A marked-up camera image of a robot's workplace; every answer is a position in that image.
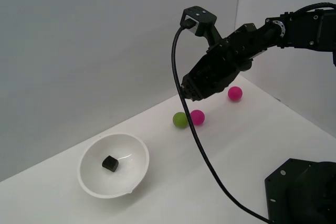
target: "pink ball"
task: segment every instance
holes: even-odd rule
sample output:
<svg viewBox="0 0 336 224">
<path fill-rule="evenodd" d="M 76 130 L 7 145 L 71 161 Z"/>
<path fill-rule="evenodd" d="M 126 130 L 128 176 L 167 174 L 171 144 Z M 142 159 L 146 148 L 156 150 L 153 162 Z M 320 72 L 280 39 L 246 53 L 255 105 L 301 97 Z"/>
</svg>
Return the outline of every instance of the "pink ball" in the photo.
<svg viewBox="0 0 336 224">
<path fill-rule="evenodd" d="M 195 125 L 201 125 L 205 120 L 205 114 L 200 110 L 194 110 L 190 115 Z"/>
<path fill-rule="evenodd" d="M 231 99 L 231 101 L 239 101 L 243 96 L 243 91 L 240 87 L 231 87 L 227 92 L 227 95 Z"/>
</svg>

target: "black block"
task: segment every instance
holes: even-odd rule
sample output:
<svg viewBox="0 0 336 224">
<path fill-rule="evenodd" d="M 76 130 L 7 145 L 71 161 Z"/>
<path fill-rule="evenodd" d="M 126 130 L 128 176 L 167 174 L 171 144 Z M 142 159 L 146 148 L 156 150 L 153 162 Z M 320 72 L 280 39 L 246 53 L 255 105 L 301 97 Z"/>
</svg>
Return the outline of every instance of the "black block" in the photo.
<svg viewBox="0 0 336 224">
<path fill-rule="evenodd" d="M 119 161 L 111 156 L 108 156 L 107 158 L 105 158 L 105 160 L 102 163 L 102 167 L 110 170 L 111 172 L 115 172 L 118 165 L 119 165 Z"/>
</svg>

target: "table surface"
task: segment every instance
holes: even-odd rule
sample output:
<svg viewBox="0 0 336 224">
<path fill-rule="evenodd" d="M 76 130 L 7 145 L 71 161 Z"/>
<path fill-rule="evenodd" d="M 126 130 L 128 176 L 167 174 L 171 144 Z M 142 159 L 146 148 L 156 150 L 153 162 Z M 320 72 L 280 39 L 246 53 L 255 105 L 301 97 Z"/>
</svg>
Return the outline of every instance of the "table surface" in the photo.
<svg viewBox="0 0 336 224">
<path fill-rule="evenodd" d="M 229 191 L 267 216 L 264 179 L 288 158 L 336 162 L 336 139 L 242 77 L 238 103 L 226 92 L 190 109 L 206 114 L 197 127 L 207 154 Z M 172 97 L 0 183 L 0 223 L 261 223 L 220 190 L 189 129 L 172 124 L 182 111 Z M 97 199 L 77 181 L 80 156 L 90 143 L 113 132 L 143 139 L 148 172 L 133 193 Z"/>
</svg>

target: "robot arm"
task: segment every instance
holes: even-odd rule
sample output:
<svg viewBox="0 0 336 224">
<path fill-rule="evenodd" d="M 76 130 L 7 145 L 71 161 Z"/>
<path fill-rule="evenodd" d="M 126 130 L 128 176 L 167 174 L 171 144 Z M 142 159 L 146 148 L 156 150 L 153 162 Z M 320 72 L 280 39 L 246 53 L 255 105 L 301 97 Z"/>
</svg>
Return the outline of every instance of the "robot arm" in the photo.
<svg viewBox="0 0 336 224">
<path fill-rule="evenodd" d="M 240 71 L 251 68 L 254 57 L 273 46 L 333 52 L 336 66 L 336 9 L 317 9 L 325 7 L 336 5 L 320 3 L 267 18 L 259 29 L 244 24 L 226 38 L 215 27 L 215 15 L 198 6 L 185 9 L 181 24 L 187 19 L 195 21 L 190 31 L 209 44 L 206 55 L 183 77 L 185 98 L 199 101 L 222 92 Z"/>
</svg>

